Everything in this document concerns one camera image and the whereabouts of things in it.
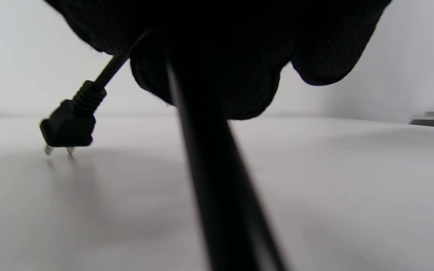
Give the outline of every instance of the metal prong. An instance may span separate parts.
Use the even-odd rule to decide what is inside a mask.
[[[75,151],[75,148],[73,146],[67,146],[67,152],[69,155],[73,155],[73,152]]]
[[[44,146],[44,152],[46,153],[47,156],[50,156],[52,151],[53,151],[52,146],[50,146],[50,145]]]

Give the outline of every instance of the power cord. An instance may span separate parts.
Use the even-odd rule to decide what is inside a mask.
[[[76,146],[89,146],[93,142],[96,122],[93,114],[107,95],[105,86],[125,64],[133,48],[152,31],[145,31],[126,53],[112,57],[94,82],[85,81],[72,100],[62,101],[48,119],[41,121],[46,155],[50,156],[55,147],[65,147],[72,155]]]

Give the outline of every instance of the black cable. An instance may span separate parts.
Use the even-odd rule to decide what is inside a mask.
[[[145,38],[148,34],[155,31],[155,29],[149,29],[143,32],[142,35],[131,45],[131,47],[122,55],[114,55],[110,62],[103,68],[98,77],[93,82],[93,87],[96,89],[103,89],[110,82],[110,80],[115,76],[118,70],[125,64],[125,62],[130,57],[131,52],[135,46],[140,43],[140,41]]]

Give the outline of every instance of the white table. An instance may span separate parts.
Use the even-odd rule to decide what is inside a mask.
[[[291,269],[434,270],[434,128],[233,127]],[[0,118],[0,271],[207,269],[177,120],[100,117],[94,138],[48,158],[38,119]]]

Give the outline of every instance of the white wall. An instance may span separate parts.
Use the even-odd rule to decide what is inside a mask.
[[[47,115],[107,60],[42,0],[0,0],[0,115]],[[138,87],[129,67],[107,90],[99,114],[174,113]],[[312,87],[288,65],[266,114],[407,122],[425,110],[434,110],[434,1],[394,0],[346,79]]]

